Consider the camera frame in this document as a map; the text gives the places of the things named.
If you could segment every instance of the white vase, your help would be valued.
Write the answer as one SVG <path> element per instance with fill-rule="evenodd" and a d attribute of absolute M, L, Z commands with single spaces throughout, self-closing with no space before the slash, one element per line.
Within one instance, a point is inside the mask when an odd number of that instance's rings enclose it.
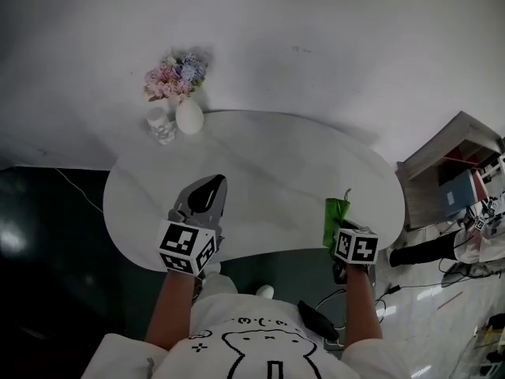
<path fill-rule="evenodd" d="M 194 99 L 186 98 L 179 104 L 175 112 L 175 120 L 182 132 L 192 135 L 204 126 L 204 113 Z"/>

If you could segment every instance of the tabletop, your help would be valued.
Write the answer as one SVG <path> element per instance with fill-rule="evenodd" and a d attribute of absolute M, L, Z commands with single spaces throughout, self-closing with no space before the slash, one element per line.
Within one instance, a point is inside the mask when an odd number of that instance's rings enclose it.
<path fill-rule="evenodd" d="M 206 114 L 195 135 L 167 146 L 129 152 L 110 171 L 103 214 L 117 248 L 135 264 L 165 271 L 155 251 L 161 220 L 183 188 L 224 174 L 220 226 L 224 241 L 213 261 L 273 251 L 322 248 L 324 200 L 351 188 L 346 218 L 379 236 L 379 249 L 400 234 L 402 188 L 373 150 L 329 126 L 287 114 Z"/>

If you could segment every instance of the black pouch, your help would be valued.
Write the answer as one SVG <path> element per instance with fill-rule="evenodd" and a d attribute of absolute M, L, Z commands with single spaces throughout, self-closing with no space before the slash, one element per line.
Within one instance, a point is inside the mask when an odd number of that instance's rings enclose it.
<path fill-rule="evenodd" d="M 333 323 L 302 300 L 298 302 L 298 312 L 305 327 L 315 332 L 318 336 L 332 343 L 339 339 L 339 333 L 335 330 Z"/>

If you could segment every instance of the forearm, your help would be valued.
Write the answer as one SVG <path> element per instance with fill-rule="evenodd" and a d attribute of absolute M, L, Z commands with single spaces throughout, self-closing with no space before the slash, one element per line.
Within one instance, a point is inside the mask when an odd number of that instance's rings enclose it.
<path fill-rule="evenodd" d="M 146 343 L 169 351 L 189 336 L 194 276 L 169 272 L 159 292 L 149 323 Z"/>
<path fill-rule="evenodd" d="M 357 341 L 382 339 L 368 275 L 352 265 L 347 266 L 346 301 L 346 348 Z"/>

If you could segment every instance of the shirt sleeve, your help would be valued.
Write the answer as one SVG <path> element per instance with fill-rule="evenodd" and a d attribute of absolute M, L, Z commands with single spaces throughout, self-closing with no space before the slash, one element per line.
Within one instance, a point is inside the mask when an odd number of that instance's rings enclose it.
<path fill-rule="evenodd" d="M 103 337 L 82 379 L 148 379 L 168 353 L 156 345 L 118 334 Z"/>
<path fill-rule="evenodd" d="M 343 352 L 342 362 L 361 379 L 410 379 L 402 356 L 384 340 L 370 339 L 354 343 Z"/>

